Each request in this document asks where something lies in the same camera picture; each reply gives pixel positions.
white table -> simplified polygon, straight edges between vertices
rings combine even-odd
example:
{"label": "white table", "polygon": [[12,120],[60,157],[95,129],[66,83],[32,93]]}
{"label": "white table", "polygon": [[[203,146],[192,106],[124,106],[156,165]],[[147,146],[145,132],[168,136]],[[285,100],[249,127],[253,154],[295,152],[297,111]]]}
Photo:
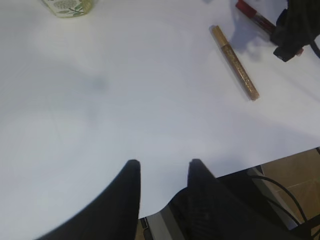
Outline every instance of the white table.
{"label": "white table", "polygon": [[[200,158],[223,176],[320,145],[320,61],[283,63],[236,0],[100,0],[60,19],[0,2],[0,239],[52,230],[129,159],[140,217],[187,185]],[[253,1],[273,22],[285,0]],[[261,98],[242,91],[209,27],[220,25]]]}

tiled floor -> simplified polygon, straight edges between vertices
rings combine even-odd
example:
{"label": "tiled floor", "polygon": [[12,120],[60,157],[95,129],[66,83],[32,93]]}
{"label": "tiled floor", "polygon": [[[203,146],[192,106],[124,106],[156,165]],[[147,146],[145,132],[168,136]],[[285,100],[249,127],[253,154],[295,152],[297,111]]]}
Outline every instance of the tiled floor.
{"label": "tiled floor", "polygon": [[[315,149],[266,163],[262,169],[296,197],[308,219],[320,214],[320,154]],[[290,197],[277,186],[274,189],[303,222]]]}

